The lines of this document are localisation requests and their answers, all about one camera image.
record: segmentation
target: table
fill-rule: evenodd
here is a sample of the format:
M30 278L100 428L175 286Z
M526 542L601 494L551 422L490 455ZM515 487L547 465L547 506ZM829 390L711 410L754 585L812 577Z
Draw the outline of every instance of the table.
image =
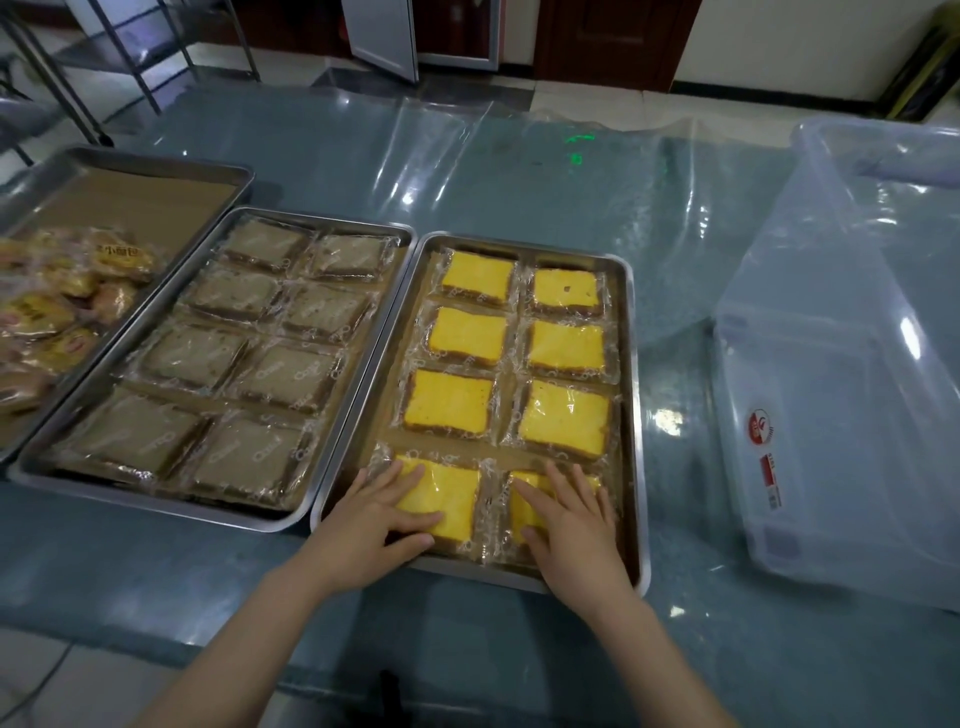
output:
M636 274L650 602L746 725L956 725L960 619L756 570L731 507L708 315L792 155L336 89L198 87L136 151L252 165L252 203L613 252ZM304 531L258 535L0 487L0 622L188 661ZM283 677L300 692L461 720L635 722L588 631L550 596L402 570L325 604Z

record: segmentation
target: clear plastic container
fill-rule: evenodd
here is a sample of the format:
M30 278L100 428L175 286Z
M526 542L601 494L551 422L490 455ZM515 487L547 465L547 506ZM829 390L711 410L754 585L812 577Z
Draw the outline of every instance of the clear plastic container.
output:
M960 133L813 119L716 308L753 558L960 610Z

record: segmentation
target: wooden door frame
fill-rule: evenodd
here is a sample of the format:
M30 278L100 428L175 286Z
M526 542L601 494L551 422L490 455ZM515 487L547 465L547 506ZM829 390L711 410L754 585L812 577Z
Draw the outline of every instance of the wooden door frame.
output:
M537 20L537 44L534 47L535 79L551 80L549 69L553 38L551 37L550 29L553 27L554 13L557 6L563 1L564 0L540 0L540 17ZM679 0L679 2L680 9L677 11L677 18L674 20L673 28L670 29L670 36L667 40L666 48L663 51L660 68L657 69L657 76L653 86L641 90L666 93L673 84L673 77L677 73L677 66L680 65L680 59L684 55L686 41L690 37L693 21L696 20L697 12L700 10L701 0Z

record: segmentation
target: finger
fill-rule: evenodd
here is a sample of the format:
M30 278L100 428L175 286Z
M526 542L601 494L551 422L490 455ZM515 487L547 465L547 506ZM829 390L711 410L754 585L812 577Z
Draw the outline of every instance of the finger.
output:
M434 511L433 513L407 513L406 511L394 508L391 513L389 528L392 531L399 531L400 533L426 531L442 521L445 515L446 513L443 511Z
M597 503L597 496L595 496L590 489L590 484L587 483L587 477L584 475L584 469L579 465L573 466L573 485L577 489L577 495L580 496L580 500L584 502L587 510L597 518L603 518L603 516L600 515L600 504Z
M606 487L600 486L597 489L597 497L600 500L600 513L603 516L603 523L607 525L613 533L616 533L616 512L613 510L613 504L610 502L610 491Z
M530 507L546 522L547 526L554 522L564 511L564 507L561 506L560 503L548 496L540 488L534 488L525 480L512 478L510 484L520 493L520 497L530 503Z
M546 474L550 478L550 482L553 483L553 492L557 494L557 500L560 503L571 511L587 510L583 499L577 495L573 486L567 482L564 474L550 460L546 461Z
M375 493L376 491L386 488L388 485L394 482L394 478L399 475L401 470L403 470L402 460L395 460L392 462L390 467L378 475L373 483L370 484L370 492Z
M397 505L400 499L410 493L410 491L414 489L414 486L420 482L425 470L426 468L420 463L408 474L397 478L396 481L380 491L377 495L377 500L387 505Z
M379 571L377 578L403 566L411 559L416 559L433 544L433 536L429 533L415 533L389 546L384 546L379 559L377 559L377 570Z
M523 533L523 538L526 539L527 545L530 547L530 553L533 554L534 561L536 561L537 566L540 567L540 573L545 576L550 567L550 546L547 545L543 534L532 525L525 525L520 531Z
M363 484L366 482L367 482L367 469L361 468L360 472L357 473L357 476L353 478L353 482L350 483L350 487L347 488L347 492L344 493L344 496L340 498L340 500L346 500L349 497L353 497L353 495L357 491L359 491L363 487Z

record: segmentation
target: white wall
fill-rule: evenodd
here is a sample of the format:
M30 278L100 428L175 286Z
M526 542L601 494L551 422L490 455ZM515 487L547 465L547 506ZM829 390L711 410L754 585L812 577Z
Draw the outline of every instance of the white wall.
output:
M540 0L504 0L506 16L503 30L504 63L533 65L534 46L537 44L537 17Z
M703 0L678 81L873 101L943 0Z

